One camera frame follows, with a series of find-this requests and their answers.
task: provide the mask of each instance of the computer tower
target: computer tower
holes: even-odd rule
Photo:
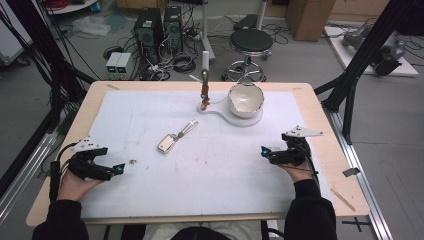
[[[181,7],[167,6],[163,18],[168,53],[183,51]]]
[[[142,8],[141,13],[134,25],[134,35],[143,57],[147,57],[152,64],[158,64],[161,61],[160,47],[164,41],[162,18],[159,8]]]

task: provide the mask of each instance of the person's left hand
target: person's left hand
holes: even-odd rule
[[[81,200],[95,186],[103,181],[100,180],[83,180],[75,176],[71,171],[66,171],[60,183],[59,194],[57,200]]]

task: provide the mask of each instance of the stool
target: stool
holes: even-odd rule
[[[266,59],[271,52],[272,44],[272,38],[267,33],[257,29],[240,29],[232,33],[230,36],[231,49],[245,57],[244,61],[231,64],[222,76],[222,80],[230,79],[237,82],[249,76],[257,82],[266,81],[262,68],[253,63],[251,57],[262,56]]]

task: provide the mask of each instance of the white cylinder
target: white cylinder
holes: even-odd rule
[[[202,69],[206,69],[209,71],[209,52],[208,51],[203,51]]]

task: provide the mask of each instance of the black sleeve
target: black sleeve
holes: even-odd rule
[[[285,240],[337,239],[333,205],[321,197],[314,180],[294,183],[292,201],[284,226]]]
[[[88,232],[81,220],[81,203],[58,200],[49,207],[47,219],[32,234],[33,240],[88,240]]]

